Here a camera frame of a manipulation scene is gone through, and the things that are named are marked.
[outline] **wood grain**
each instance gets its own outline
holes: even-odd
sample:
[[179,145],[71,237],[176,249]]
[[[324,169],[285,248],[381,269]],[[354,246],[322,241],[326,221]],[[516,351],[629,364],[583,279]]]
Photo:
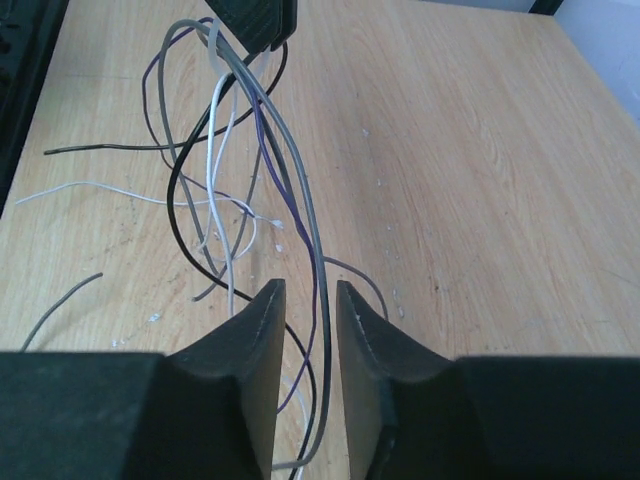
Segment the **wood grain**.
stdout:
[[[180,255],[164,208],[92,187],[13,205],[76,180],[162,199],[168,170],[155,153],[42,151],[149,143],[146,62],[174,20],[208,13],[195,0],[71,1],[0,222],[0,348],[18,348],[42,312],[97,271],[104,278],[49,320],[34,349],[115,342],[172,352],[225,320],[223,292],[190,301],[207,283]],[[215,78],[195,37],[168,66],[169,113],[185,138]],[[640,351],[640,134],[552,18],[408,0],[303,2],[273,98],[305,159],[326,254],[371,274],[404,331],[447,356]],[[223,190],[245,194],[255,151],[247,122]],[[196,148],[187,167],[199,179],[204,155]],[[260,226],[238,286],[255,293],[288,279],[288,321],[306,337],[309,262],[265,170],[254,205],[285,230]],[[238,217],[223,208],[229,222]],[[180,221],[195,245],[184,210]],[[348,278],[375,300],[328,268],[332,293]],[[319,350],[313,358],[321,377]],[[299,364],[287,341],[283,373]],[[305,478],[348,477],[337,355],[333,367],[327,437]],[[295,454],[301,423],[294,403],[278,422],[277,460]]]

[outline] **wooden surface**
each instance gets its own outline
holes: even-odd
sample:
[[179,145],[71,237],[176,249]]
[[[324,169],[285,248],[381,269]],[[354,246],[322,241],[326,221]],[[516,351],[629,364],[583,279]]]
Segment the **wooden surface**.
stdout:
[[[190,301],[207,283],[181,256],[163,207],[93,187],[13,205],[77,180],[162,199],[169,172],[155,153],[41,152],[148,144],[145,64],[174,20],[207,13],[197,0],[71,1],[0,222],[0,348],[18,348],[55,300],[98,271],[104,278],[61,308],[33,349],[173,352],[225,320],[222,291]],[[302,2],[299,21],[273,98],[304,156],[325,253],[374,277],[396,325],[447,356],[640,351],[640,133],[552,18],[328,0]],[[169,112],[184,138],[215,78],[195,37],[168,67]],[[159,127],[155,76],[151,92]],[[220,188],[234,195],[249,183],[253,128],[237,129],[222,167]],[[202,145],[188,170],[203,178]],[[288,279],[288,320],[306,337],[309,264],[264,169],[254,205],[285,230],[261,225],[238,286],[255,293]],[[195,245],[188,213],[180,218]],[[332,294],[349,278],[374,300],[328,268]],[[305,478],[347,478],[337,358],[327,436]],[[287,341],[283,373],[299,364]],[[301,436],[294,403],[278,422],[276,459],[293,456]]]

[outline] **gray wire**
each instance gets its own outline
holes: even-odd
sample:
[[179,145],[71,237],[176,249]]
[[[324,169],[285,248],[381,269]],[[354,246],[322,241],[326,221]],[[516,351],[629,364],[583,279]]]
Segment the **gray wire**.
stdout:
[[300,182],[300,187],[302,190],[302,196],[304,199],[305,208],[307,211],[307,219],[309,221],[309,228],[311,231],[311,238],[313,242],[313,247],[315,249],[315,264],[316,270],[318,274],[318,289],[320,295],[320,306],[322,310],[322,327],[323,327],[323,336],[324,336],[324,376],[323,376],[323,391],[322,391],[322,401],[320,406],[320,419],[318,422],[318,429],[316,431],[316,436],[314,438],[313,444],[309,449],[306,456],[298,461],[281,463],[273,466],[273,470],[284,470],[284,469],[293,469],[300,468],[307,465],[313,457],[318,452],[320,448],[320,443],[322,442],[322,438],[324,436],[324,432],[327,426],[327,420],[329,416],[329,401],[330,401],[330,391],[331,391],[331,357],[332,357],[332,345],[331,345],[331,318],[329,313],[329,293],[327,286],[327,272],[325,269],[324,263],[324,255],[322,253],[322,242],[320,239],[320,231],[318,229],[318,222],[315,215],[315,209],[313,207],[313,199],[311,198],[311,189],[309,187],[309,182],[307,180],[307,175],[304,168],[304,163],[300,156],[300,152],[298,147],[287,127],[285,121],[283,120],[280,112],[275,107],[269,96],[266,94],[260,82],[255,78],[255,76],[251,73],[251,71],[246,68],[242,60],[238,57],[238,55],[233,51],[231,46],[223,39],[219,38],[218,40],[218,49],[222,57],[229,64],[229,67],[233,71],[238,80],[240,86],[244,90],[245,94],[250,98],[251,91],[262,100],[264,106],[267,111],[275,121],[278,130],[282,133],[284,137],[284,141],[287,144],[287,148],[291,152],[291,156],[293,158],[296,172],[298,174],[298,180]]
[[[261,154],[262,152],[260,152],[260,149],[258,149],[258,154],[256,155],[256,163],[253,166],[253,175],[251,176],[251,184],[249,185],[249,191],[247,192],[247,200],[244,202],[248,207],[251,206],[251,200],[253,199],[253,192],[256,189],[256,183],[258,180],[258,170],[260,170]],[[247,226],[248,218],[249,218],[249,212],[245,210],[242,215],[242,223],[240,224],[240,229],[238,230],[238,236],[236,237],[236,242],[233,245],[233,248],[231,249],[232,258],[236,256],[236,253],[238,253],[238,249],[240,248],[240,242],[242,242],[242,238],[244,237],[244,231]],[[226,271],[227,271],[227,265],[224,265],[220,270],[220,275],[218,275],[218,277],[222,278],[222,276],[225,274]],[[207,295],[209,295],[211,292],[213,292],[217,286],[218,286],[217,283],[212,283],[207,287],[207,289],[204,292],[202,292],[200,295],[196,295],[191,300],[193,302],[199,302],[200,300],[204,299]]]
[[387,302],[384,301],[384,296],[382,295],[380,288],[378,288],[378,285],[376,285],[376,283],[371,279],[371,277],[369,277],[369,275],[367,275],[361,270],[358,270],[356,267],[349,265],[348,263],[344,263],[343,261],[338,260],[336,258],[324,257],[324,261],[327,263],[331,263],[336,267],[344,268],[345,270],[356,274],[357,276],[362,278],[365,282],[367,282],[371,287],[371,289],[375,292],[376,296],[378,297],[378,301],[380,302],[380,306],[382,307],[382,315],[384,316],[384,319],[387,322],[389,321],[389,310],[387,310]]
[[31,329],[31,332],[27,336],[27,339],[24,341],[24,344],[22,345],[20,352],[24,353],[27,351],[27,348],[29,348],[29,345],[33,341],[33,338],[36,336],[38,331],[42,328],[42,325],[44,325],[44,322],[47,321],[47,319],[53,314],[53,312],[55,312],[61,305],[63,305],[67,300],[69,300],[69,298],[71,298],[71,295],[76,293],[78,290],[80,290],[82,287],[84,287],[88,283],[91,283],[94,280],[97,280],[98,278],[102,277],[102,275],[103,275],[102,272],[100,272],[100,273],[96,273],[95,275],[91,275],[89,278],[85,278],[83,281],[81,281],[79,284],[77,284],[75,287],[69,290],[60,300],[54,303],[53,306],[49,310],[47,310],[47,312],[42,317],[40,317],[40,320],[38,320],[36,325]]
[[[178,154],[176,152],[175,142],[173,141],[173,135],[171,134],[171,126],[169,125],[169,116],[167,114],[167,104],[166,104],[166,97],[165,97],[165,90],[164,90],[164,65],[167,57],[167,51],[169,50],[169,47],[171,44],[171,39],[173,38],[173,36],[178,30],[180,30],[181,28],[189,28],[189,27],[194,28],[196,31],[202,32],[205,35],[209,35],[209,28],[196,20],[190,20],[190,19],[178,20],[173,25],[171,25],[171,27],[169,27],[169,30],[167,30],[167,33],[165,34],[165,37],[164,37],[164,41],[162,42],[162,48],[160,49],[160,58],[158,60],[158,96],[160,101],[160,115],[162,117],[162,127],[164,128],[164,132],[167,137],[167,144],[169,145],[169,151],[171,153],[171,158],[173,159],[173,163],[175,163],[176,160],[178,159]],[[189,190],[189,185],[187,184],[187,181],[184,175],[182,175],[182,173],[180,174],[179,179],[180,179],[180,185],[182,186],[182,190],[184,191],[184,195],[187,199],[187,204],[189,205],[191,218],[193,219],[193,223],[196,227],[196,233],[198,235],[198,239],[202,244],[204,242],[204,233],[202,232],[200,219],[198,218],[195,205],[193,204],[193,198],[191,197],[191,191]],[[209,268],[211,268],[211,271],[213,272],[213,274],[216,276],[220,276],[220,273],[216,269],[213,263],[213,259],[211,258],[211,254],[209,253],[209,249],[207,248],[206,245],[204,245],[202,252],[204,253],[204,257],[207,260],[207,263],[209,264]]]

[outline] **black object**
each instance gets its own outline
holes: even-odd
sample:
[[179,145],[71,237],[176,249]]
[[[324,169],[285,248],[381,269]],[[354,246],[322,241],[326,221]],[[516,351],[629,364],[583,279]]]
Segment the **black object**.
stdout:
[[248,53],[276,50],[297,27],[298,0],[206,0]]
[[536,0],[531,6],[529,13],[555,15],[560,5],[562,5],[562,0]]
[[639,359],[452,362],[337,302],[351,480],[640,479]]
[[68,0],[14,0],[0,5],[0,214],[67,3]]
[[0,354],[0,478],[270,478],[284,325],[271,280],[170,357]]

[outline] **black clamp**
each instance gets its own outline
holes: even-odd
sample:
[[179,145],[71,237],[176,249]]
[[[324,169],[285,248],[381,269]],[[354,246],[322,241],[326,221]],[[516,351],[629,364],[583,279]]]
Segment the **black clamp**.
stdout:
[[298,0],[206,0],[248,53],[278,49],[295,32]]

